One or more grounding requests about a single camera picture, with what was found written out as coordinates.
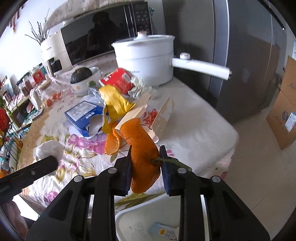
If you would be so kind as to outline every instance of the orange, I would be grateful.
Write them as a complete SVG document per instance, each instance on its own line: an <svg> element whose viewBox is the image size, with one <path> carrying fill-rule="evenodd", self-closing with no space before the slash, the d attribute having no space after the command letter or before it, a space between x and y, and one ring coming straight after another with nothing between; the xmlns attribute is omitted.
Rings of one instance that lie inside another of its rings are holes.
<svg viewBox="0 0 296 241"><path fill-rule="evenodd" d="M112 132L107 134L105 153L110 156L117 153L121 145L121 136L114 129L116 126L116 122L111 123L110 127L112 128Z"/></svg>
<svg viewBox="0 0 296 241"><path fill-rule="evenodd" d="M140 118L130 119L121 128L121 136L131 148L132 181L134 193L146 192L160 175L160 163L153 164L152 160L159 157L157 146L140 125Z"/></svg>

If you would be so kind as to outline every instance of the tomato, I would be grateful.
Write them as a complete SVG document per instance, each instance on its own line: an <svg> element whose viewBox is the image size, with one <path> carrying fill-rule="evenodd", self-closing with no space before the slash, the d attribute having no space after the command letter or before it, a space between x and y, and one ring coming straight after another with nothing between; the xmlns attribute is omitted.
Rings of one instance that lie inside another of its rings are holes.
<svg viewBox="0 0 296 241"><path fill-rule="evenodd" d="M62 98L62 93L61 92L57 92L57 99L60 100Z"/></svg>
<svg viewBox="0 0 296 241"><path fill-rule="evenodd" d="M52 100L51 100L51 99L48 99L48 100L46 101L46 105L47 105L48 107L52 106Z"/></svg>
<svg viewBox="0 0 296 241"><path fill-rule="evenodd" d="M57 99L57 93L55 93L55 94L52 95L52 99L53 100L56 100Z"/></svg>

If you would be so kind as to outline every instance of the refrigerator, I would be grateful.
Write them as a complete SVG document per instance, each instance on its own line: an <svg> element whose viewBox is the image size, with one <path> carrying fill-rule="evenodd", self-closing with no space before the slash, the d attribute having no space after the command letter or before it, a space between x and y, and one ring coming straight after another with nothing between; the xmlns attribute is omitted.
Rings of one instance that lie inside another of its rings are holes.
<svg viewBox="0 0 296 241"><path fill-rule="evenodd" d="M189 70L174 76L235 123L269 106L283 73L286 23L267 0L163 0L175 55L227 66L229 80Z"/></svg>

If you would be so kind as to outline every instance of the white container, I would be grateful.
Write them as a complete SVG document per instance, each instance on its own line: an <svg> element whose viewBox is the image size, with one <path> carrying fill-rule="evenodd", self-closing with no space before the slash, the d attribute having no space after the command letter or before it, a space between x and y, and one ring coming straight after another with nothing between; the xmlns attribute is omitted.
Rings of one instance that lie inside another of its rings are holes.
<svg viewBox="0 0 296 241"><path fill-rule="evenodd" d="M147 35L139 32L136 38L119 40L112 44L116 60L153 58L172 54L175 36Z"/></svg>
<svg viewBox="0 0 296 241"><path fill-rule="evenodd" d="M117 59L120 68L128 70L131 74L143 78L143 83L148 86L158 86L173 78L172 62L173 53L155 58L142 58L124 60Z"/></svg>
<svg viewBox="0 0 296 241"><path fill-rule="evenodd" d="M142 78L147 86L158 86L170 81L173 67L189 69L222 79L229 79L230 69L213 63L191 60L190 54L182 53L173 58L171 35L147 35L139 32L136 38L114 42L117 65L134 76Z"/></svg>
<svg viewBox="0 0 296 241"><path fill-rule="evenodd" d="M205 202L202 198L205 224L205 240L209 239L209 229ZM180 196L169 197L166 193L147 202L120 211L115 216L116 234L119 241L165 241L169 240L149 230L154 223L163 223L173 228L179 227Z"/></svg>
<svg viewBox="0 0 296 241"><path fill-rule="evenodd" d="M103 72L100 70L99 67L91 67L89 68L92 72L92 76L88 77L87 79L80 81L75 84L70 84L72 87L72 92L77 96L84 96L87 95L89 92L88 83L90 81L94 81L97 86L101 86L99 80L103 77Z"/></svg>

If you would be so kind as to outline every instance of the red jar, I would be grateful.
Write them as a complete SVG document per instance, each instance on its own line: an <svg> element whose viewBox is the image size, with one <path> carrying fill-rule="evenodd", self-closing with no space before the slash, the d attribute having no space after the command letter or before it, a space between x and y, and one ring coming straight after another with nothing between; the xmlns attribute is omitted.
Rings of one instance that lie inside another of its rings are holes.
<svg viewBox="0 0 296 241"><path fill-rule="evenodd" d="M35 80L36 84L39 84L43 80L45 80L45 76L41 72L41 69L39 68L39 66L36 66L33 70L31 70L31 75Z"/></svg>

